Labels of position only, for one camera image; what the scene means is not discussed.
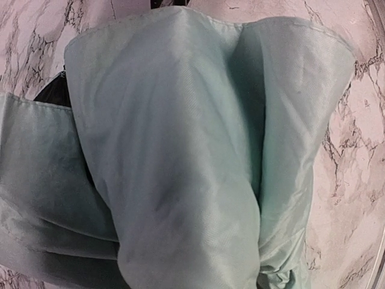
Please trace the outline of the mint green folding umbrella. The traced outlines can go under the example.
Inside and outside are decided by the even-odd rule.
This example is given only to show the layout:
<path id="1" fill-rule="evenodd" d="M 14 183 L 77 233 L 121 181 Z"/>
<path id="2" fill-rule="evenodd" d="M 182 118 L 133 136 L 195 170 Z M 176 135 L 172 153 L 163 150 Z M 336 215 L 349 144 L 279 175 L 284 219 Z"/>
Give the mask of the mint green folding umbrella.
<path id="1" fill-rule="evenodd" d="M 296 17 L 167 7 L 1 95 L 1 264 L 70 288 L 310 288 L 313 164 L 354 55 Z"/>

